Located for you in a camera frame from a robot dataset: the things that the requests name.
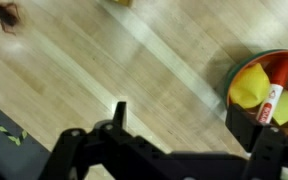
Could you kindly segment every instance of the black mat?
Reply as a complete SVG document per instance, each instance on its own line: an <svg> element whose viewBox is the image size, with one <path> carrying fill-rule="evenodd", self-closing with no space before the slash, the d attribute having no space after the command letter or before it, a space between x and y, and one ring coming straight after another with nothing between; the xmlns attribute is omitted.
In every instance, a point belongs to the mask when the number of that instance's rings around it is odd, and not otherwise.
<svg viewBox="0 0 288 180"><path fill-rule="evenodd" d="M46 148L0 111L0 178L38 179L49 154Z"/></svg>

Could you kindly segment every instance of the black metal frame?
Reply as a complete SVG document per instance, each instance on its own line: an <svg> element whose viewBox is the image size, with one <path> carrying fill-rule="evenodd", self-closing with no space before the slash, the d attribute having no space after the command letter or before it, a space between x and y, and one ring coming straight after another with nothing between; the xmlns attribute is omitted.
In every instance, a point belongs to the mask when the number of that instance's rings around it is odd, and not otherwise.
<svg viewBox="0 0 288 180"><path fill-rule="evenodd" d="M102 164L115 179L279 179L288 167L288 136L247 116L238 105L228 109L226 126L250 160L231 154L173 152L165 154L142 137L123 130L126 102L113 120L97 123L90 133L64 131L40 179L83 179L89 166Z"/></svg>

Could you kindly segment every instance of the wooden floor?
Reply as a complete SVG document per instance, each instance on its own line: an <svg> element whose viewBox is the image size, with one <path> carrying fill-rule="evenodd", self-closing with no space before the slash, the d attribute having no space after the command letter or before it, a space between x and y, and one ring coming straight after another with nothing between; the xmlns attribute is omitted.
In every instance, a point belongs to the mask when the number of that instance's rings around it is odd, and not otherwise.
<svg viewBox="0 0 288 180"><path fill-rule="evenodd" d="M15 2L17 35L0 27L0 108L49 150L123 100L127 130L165 152L243 155L217 91L244 58L288 49L285 0Z"/></svg>

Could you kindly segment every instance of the yellow cloth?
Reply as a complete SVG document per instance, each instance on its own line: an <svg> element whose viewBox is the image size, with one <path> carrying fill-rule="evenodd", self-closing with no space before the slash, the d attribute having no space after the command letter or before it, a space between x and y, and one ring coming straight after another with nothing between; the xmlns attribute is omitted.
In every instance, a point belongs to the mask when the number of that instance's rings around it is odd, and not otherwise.
<svg viewBox="0 0 288 180"><path fill-rule="evenodd" d="M269 78L261 64L257 63L236 78L230 89L230 98L244 109L253 108L267 97L269 87Z"/></svg>
<svg viewBox="0 0 288 180"><path fill-rule="evenodd" d="M278 125L288 122L288 91L284 90L273 114Z"/></svg>

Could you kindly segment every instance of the red marker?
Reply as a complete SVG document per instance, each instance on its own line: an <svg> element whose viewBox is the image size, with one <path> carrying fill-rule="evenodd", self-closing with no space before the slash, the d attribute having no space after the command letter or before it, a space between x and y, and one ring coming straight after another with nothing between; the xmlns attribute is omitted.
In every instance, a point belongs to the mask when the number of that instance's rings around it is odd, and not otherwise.
<svg viewBox="0 0 288 180"><path fill-rule="evenodd" d="M270 123L288 79L288 59L280 60L272 71L271 87L267 98L263 101L256 119L262 123Z"/></svg>

